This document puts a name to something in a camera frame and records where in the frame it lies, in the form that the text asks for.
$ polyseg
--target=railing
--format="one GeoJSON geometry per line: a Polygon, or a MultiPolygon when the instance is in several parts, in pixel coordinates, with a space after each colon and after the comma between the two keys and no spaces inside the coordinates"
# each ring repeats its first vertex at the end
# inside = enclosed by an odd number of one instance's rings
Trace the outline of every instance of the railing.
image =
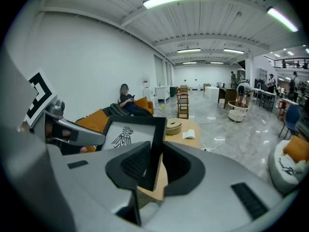
{"type": "Polygon", "coordinates": [[[270,63],[270,65],[272,66],[272,67],[276,67],[276,65],[275,65],[275,60],[273,60],[273,59],[271,59],[271,58],[268,58],[268,57],[266,57],[266,56],[264,56],[266,59],[267,59],[267,61],[270,63]]]}
{"type": "Polygon", "coordinates": [[[268,57],[265,58],[274,68],[308,69],[309,65],[309,58],[287,58],[281,60],[273,60],[268,57]]]}

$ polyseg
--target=trash bin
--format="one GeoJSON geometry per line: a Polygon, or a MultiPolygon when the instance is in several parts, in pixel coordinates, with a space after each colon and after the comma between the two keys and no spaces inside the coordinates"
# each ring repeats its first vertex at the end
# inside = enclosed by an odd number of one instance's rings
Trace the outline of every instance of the trash bin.
{"type": "Polygon", "coordinates": [[[169,87],[169,95],[171,97],[174,97],[177,93],[177,88],[176,87],[169,87]]]}

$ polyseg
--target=person standing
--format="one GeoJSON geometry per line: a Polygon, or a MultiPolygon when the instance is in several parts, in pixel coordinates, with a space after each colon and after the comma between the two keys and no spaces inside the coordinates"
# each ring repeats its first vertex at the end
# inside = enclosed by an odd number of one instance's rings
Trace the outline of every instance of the person standing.
{"type": "Polygon", "coordinates": [[[283,98],[284,95],[284,87],[281,88],[281,98],[283,98]]]}
{"type": "Polygon", "coordinates": [[[305,60],[305,59],[304,59],[303,69],[308,69],[308,63],[306,62],[306,60],[305,60]]]}
{"type": "Polygon", "coordinates": [[[293,76],[291,77],[290,83],[290,92],[288,94],[288,99],[296,102],[298,97],[298,87],[299,87],[299,78],[297,77],[297,72],[293,72],[293,76]]]}
{"type": "Polygon", "coordinates": [[[270,74],[270,78],[269,78],[268,83],[267,83],[267,86],[268,86],[267,92],[273,94],[275,85],[276,85],[276,79],[274,78],[273,74],[270,74]]]}
{"type": "Polygon", "coordinates": [[[234,74],[234,72],[231,72],[231,87],[232,88],[236,88],[236,75],[234,74]]]}
{"type": "Polygon", "coordinates": [[[281,88],[280,88],[279,85],[278,85],[277,88],[276,88],[276,93],[277,93],[277,96],[280,97],[281,88]]]}

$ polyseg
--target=orange cushion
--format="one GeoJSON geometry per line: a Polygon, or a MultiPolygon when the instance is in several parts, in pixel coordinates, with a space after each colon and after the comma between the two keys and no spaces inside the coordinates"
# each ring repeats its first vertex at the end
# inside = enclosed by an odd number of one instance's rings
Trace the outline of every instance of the orange cushion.
{"type": "MultiPolygon", "coordinates": [[[[76,124],[79,124],[94,131],[102,132],[105,128],[107,121],[108,117],[105,115],[103,110],[100,109],[89,115],[88,117],[82,118],[81,120],[77,121],[76,124]]],[[[96,148],[94,148],[94,146],[87,146],[86,149],[88,152],[96,151],[96,148]]]]}
{"type": "Polygon", "coordinates": [[[137,100],[137,101],[135,102],[135,104],[136,104],[137,106],[139,106],[139,107],[142,107],[142,108],[148,110],[148,102],[147,102],[147,98],[146,98],[146,97],[137,100]]]}
{"type": "Polygon", "coordinates": [[[288,154],[294,161],[309,160],[309,143],[293,136],[289,144],[284,148],[283,152],[288,154]]]}

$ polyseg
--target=blue chair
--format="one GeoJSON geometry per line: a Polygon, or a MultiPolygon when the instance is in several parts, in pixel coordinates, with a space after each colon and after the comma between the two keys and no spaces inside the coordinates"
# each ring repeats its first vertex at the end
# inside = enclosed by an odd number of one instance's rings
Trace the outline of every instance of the blue chair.
{"type": "Polygon", "coordinates": [[[294,134],[298,134],[298,129],[296,127],[296,123],[297,121],[299,120],[300,118],[300,112],[299,112],[299,109],[298,109],[298,106],[297,105],[290,105],[289,106],[289,109],[288,111],[286,112],[286,116],[285,116],[285,120],[284,120],[284,125],[282,127],[282,130],[279,134],[279,137],[284,129],[284,126],[286,126],[288,128],[285,136],[284,136],[284,140],[285,140],[285,137],[286,135],[288,134],[289,131],[291,131],[291,136],[292,136],[292,133],[294,134]]]}

